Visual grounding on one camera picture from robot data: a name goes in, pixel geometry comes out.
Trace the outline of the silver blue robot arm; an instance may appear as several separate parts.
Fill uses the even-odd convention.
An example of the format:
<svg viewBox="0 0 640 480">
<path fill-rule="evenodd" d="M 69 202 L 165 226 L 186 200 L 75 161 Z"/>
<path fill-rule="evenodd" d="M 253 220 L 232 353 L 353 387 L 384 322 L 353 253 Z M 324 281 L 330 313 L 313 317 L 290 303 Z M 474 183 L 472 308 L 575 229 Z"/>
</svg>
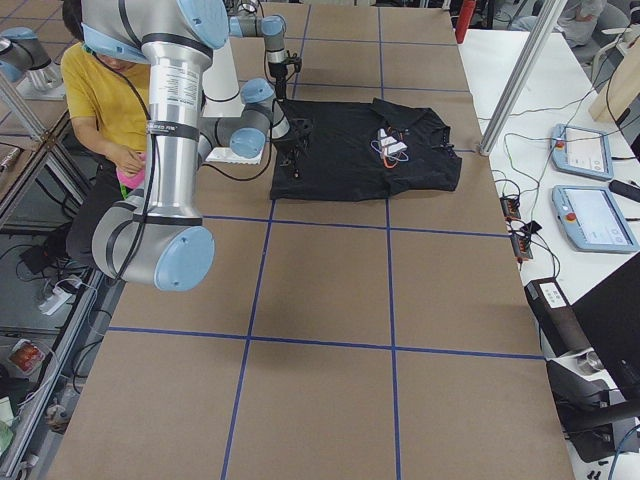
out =
<svg viewBox="0 0 640 480">
<path fill-rule="evenodd" d="M 261 1 L 225 1 L 230 35 L 261 38 L 264 43 L 263 70 L 278 100 L 288 97 L 288 83 L 302 69 L 302 58 L 285 44 L 286 20 L 280 14 L 266 15 Z"/>
<path fill-rule="evenodd" d="M 82 14 L 93 52 L 150 67 L 144 183 L 100 220 L 94 260 L 114 279 L 163 291 L 192 289 L 215 255 L 194 204 L 199 167 L 217 148 L 254 158 L 268 144 L 286 152 L 309 132 L 307 122 L 288 119 L 280 106 L 289 62 L 285 20 L 230 15 L 221 1 L 86 1 Z M 204 92 L 228 77 L 215 57 L 233 37 L 264 41 L 270 78 L 240 89 L 238 116 L 209 117 Z"/>
</svg>

